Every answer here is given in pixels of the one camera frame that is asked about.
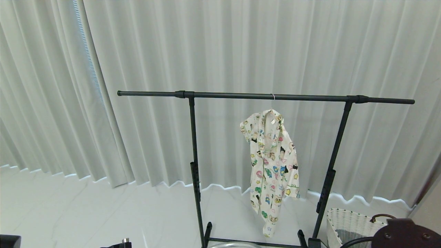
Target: garment rack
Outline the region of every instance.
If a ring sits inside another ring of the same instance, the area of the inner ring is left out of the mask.
[[[371,98],[362,95],[351,96],[327,96],[327,95],[286,95],[286,94],[249,94],[249,93],[215,93],[215,92],[194,92],[194,91],[175,91],[175,92],[158,92],[158,91],[118,91],[119,96],[160,96],[160,97],[176,97],[176,98],[188,98],[190,104],[190,119],[191,119],[191,138],[193,143],[193,162],[190,163],[191,177],[193,180],[194,199],[196,201],[196,212],[198,215],[199,223],[199,235],[201,238],[202,248],[208,247],[209,241],[219,242],[251,242],[263,246],[272,247],[288,247],[288,248],[307,248],[305,236],[302,230],[297,232],[297,236],[300,240],[300,246],[288,245],[288,244],[273,244],[264,242],[253,242],[245,240],[231,240],[223,238],[213,238],[210,236],[211,229],[213,227],[211,222],[208,222],[207,228],[204,232],[202,214],[201,214],[201,191],[199,186],[199,164],[198,164],[198,148],[196,144],[196,119],[194,114],[194,99],[195,98],[232,98],[232,99],[267,99],[267,100],[290,100],[290,101],[339,101],[345,102],[343,116],[341,118],[340,127],[338,129],[337,137],[335,140],[334,148],[332,151],[331,159],[329,161],[328,171],[326,173],[323,187],[321,189],[320,199],[317,203],[316,212],[318,213],[317,220],[315,222],[314,233],[312,238],[316,239],[318,231],[320,229],[323,215],[325,214],[326,204],[328,202],[331,187],[334,182],[336,171],[334,163],[337,158],[338,149],[340,147],[341,139],[343,137],[344,128],[348,120],[349,111],[352,104],[356,103],[393,103],[393,104],[414,104],[415,100],[411,99],[396,99],[396,98]]]

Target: white wicker basket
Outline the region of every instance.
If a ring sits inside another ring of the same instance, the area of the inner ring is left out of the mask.
[[[342,244],[361,237],[371,237],[385,223],[371,221],[371,217],[344,209],[331,208],[327,217],[327,235],[329,248],[340,248]],[[351,248],[370,248],[371,242],[360,243]]]

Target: printed shirt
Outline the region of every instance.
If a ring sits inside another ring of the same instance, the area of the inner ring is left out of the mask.
[[[273,109],[251,115],[240,130],[250,144],[251,205],[265,220],[263,234],[272,237],[283,196],[300,197],[295,147]]]

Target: sleeve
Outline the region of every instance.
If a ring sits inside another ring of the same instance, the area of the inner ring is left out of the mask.
[[[299,164],[297,162],[297,153],[295,148],[287,158],[288,169],[288,185],[286,187],[286,195],[300,198],[300,181],[299,181]]]
[[[249,143],[252,133],[253,133],[253,127],[255,127],[255,116],[252,115],[248,117],[248,119],[244,120],[242,123],[240,123],[240,131],[242,132],[243,136],[245,136],[245,140]]]

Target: gray cloth in basket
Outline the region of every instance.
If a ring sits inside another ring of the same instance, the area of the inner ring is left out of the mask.
[[[358,239],[358,238],[363,238],[365,237],[364,235],[361,235],[359,233],[355,233],[355,232],[349,232],[343,229],[336,229],[338,237],[341,239],[341,242],[343,244],[354,240],[354,239]],[[353,246],[351,246],[351,248],[370,248],[370,243],[371,242],[364,242],[364,243],[359,243],[359,244],[355,244]]]

